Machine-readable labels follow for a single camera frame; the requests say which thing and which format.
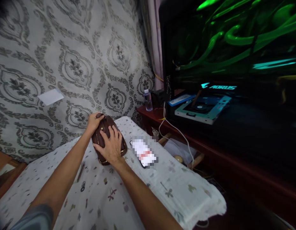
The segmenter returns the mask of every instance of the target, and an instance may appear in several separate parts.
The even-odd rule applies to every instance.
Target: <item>pink curtain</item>
[[[162,0],[140,0],[153,71],[163,79],[161,29],[158,15],[158,8],[161,2]],[[155,89],[159,90],[163,88],[163,82],[155,77]]]

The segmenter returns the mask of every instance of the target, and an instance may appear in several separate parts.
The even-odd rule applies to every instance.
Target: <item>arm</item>
[[[122,135],[115,126],[109,127],[110,140],[107,135],[100,131],[105,148],[97,144],[94,147],[110,162],[122,178],[130,197],[135,205],[141,221],[147,230],[150,229],[182,229],[170,212],[151,192],[146,184],[133,172],[120,155]]]
[[[96,115],[97,113],[93,113],[89,116],[85,132],[54,170],[49,180],[39,191],[38,195],[26,211],[27,213],[30,209],[40,204],[48,205],[53,211],[53,222],[51,228],[54,227],[63,202],[77,175],[90,138],[104,117],[101,116],[96,119]]]

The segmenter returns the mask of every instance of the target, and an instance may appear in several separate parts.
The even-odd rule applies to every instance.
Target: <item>finger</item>
[[[100,116],[99,118],[96,118],[96,120],[101,121],[103,118],[104,118],[104,115]]]
[[[94,116],[94,117],[97,117],[97,115],[99,114],[100,112],[96,112],[96,113],[92,113],[91,115]]]
[[[114,130],[114,136],[116,139],[118,139],[118,130],[116,129],[115,126],[112,126],[113,127],[113,130]]]
[[[121,144],[121,141],[122,141],[122,134],[120,131],[118,131],[118,140],[119,140],[119,143]]]
[[[103,132],[102,130],[100,130],[100,134],[103,137],[105,143],[109,142],[109,138],[107,137],[107,135],[106,135],[105,132]]]
[[[93,143],[93,146],[94,146],[95,149],[96,149],[97,151],[99,151],[101,154],[103,153],[104,148],[102,148],[100,145],[98,145],[98,144],[94,144],[94,143]]]
[[[111,126],[109,126],[109,131],[110,131],[110,137],[115,137],[114,131]]]

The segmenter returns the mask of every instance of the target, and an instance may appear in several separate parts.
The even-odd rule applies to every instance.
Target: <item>sleeve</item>
[[[53,210],[46,204],[31,208],[11,230],[51,230]]]

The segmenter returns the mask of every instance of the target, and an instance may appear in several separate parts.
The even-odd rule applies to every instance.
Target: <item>round knob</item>
[[[183,163],[183,162],[184,162],[184,161],[183,161],[183,158],[182,158],[181,156],[179,156],[179,155],[175,155],[174,158],[175,158],[178,162],[180,162],[180,163]]]

